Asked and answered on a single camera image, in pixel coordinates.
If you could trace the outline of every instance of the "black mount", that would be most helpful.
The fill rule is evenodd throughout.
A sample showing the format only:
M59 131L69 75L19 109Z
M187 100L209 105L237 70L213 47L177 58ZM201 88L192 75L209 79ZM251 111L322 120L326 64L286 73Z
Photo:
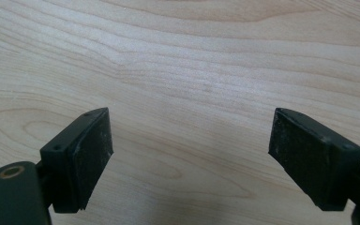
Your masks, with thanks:
M56 213L85 209L111 155L108 108L87 112L40 149L41 161L0 168L0 224L52 224Z
M355 203L352 224L360 225L360 146L312 118L276 109L270 154L323 211Z

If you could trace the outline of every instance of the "wood grain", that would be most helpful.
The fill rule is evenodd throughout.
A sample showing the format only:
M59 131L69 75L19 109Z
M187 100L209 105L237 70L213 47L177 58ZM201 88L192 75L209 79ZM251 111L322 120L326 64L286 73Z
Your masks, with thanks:
M0 167L104 106L115 153L54 224L351 224L267 151L276 107L360 144L360 0L0 1Z

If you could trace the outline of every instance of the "black plastic arm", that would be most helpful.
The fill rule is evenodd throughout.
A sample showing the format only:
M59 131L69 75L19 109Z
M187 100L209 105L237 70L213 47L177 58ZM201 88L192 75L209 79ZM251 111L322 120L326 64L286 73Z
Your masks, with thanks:
M360 146L312 118L276 109L268 152L323 211L355 203L360 225Z
M51 224L84 209L111 155L108 108L87 112L40 149L41 161L0 168L0 224Z

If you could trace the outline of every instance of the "wooden table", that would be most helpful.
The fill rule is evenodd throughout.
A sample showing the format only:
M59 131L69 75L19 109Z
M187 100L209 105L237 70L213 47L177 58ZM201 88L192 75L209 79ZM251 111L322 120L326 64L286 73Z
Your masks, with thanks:
M276 107L360 145L360 0L0 1L0 167L105 106L115 153L53 224L351 224L267 152Z

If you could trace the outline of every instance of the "small hole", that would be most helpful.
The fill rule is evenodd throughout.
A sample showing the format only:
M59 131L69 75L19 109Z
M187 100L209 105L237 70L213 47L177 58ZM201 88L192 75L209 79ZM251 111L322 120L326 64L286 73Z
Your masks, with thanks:
M53 149L54 149L54 150L60 150L60 149L61 149L61 145L60 145L60 144L57 144Z
M17 175L19 175L20 173L22 173L24 171L24 167L23 166L14 166L14 167L9 167L5 170L3 170L0 173L0 178L1 179L9 179L12 177L15 177Z

